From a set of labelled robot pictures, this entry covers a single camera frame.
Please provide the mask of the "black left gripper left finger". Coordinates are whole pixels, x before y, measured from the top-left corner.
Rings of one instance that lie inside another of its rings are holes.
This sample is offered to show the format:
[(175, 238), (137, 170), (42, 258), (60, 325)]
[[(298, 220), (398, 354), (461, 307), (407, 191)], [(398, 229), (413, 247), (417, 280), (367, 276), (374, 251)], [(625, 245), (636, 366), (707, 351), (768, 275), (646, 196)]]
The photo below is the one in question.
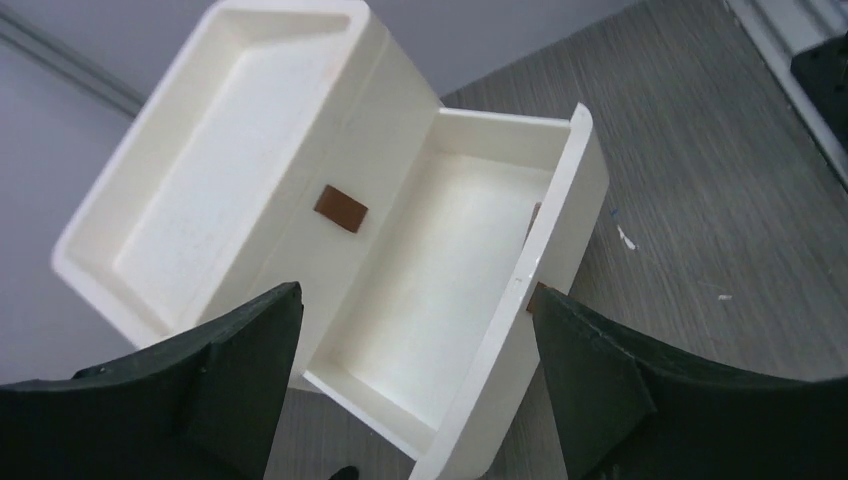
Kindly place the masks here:
[(303, 317), (298, 283), (66, 380), (1, 388), (5, 479), (260, 479)]

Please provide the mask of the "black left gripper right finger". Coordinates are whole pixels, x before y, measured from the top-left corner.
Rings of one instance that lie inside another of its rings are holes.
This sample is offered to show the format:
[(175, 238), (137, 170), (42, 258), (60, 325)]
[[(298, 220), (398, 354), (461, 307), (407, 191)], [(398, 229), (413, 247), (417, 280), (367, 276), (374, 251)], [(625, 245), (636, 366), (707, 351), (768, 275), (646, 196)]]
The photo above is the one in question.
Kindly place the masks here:
[(724, 365), (547, 286), (531, 314), (571, 479), (843, 479), (847, 381)]

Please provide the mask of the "white drawer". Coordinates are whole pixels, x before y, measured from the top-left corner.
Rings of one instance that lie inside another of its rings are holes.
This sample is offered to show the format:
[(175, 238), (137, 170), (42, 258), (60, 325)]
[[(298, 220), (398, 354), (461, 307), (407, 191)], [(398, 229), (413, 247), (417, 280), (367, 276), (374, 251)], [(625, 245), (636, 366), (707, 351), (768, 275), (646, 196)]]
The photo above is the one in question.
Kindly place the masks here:
[(392, 201), (321, 238), (304, 378), (412, 478), (480, 477), (539, 362), (531, 301), (571, 286), (608, 185), (583, 104), (566, 120), (440, 109)]

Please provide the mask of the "white drawer organizer box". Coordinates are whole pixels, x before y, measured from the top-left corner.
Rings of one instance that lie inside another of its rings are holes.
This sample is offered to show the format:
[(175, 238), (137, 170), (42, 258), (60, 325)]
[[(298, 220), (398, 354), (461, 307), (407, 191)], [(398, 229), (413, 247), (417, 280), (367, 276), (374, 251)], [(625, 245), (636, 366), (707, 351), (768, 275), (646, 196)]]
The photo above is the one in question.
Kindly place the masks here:
[(441, 107), (362, 1), (220, 1), (54, 247), (137, 348), (284, 282), (307, 306), (290, 383), (346, 310)]

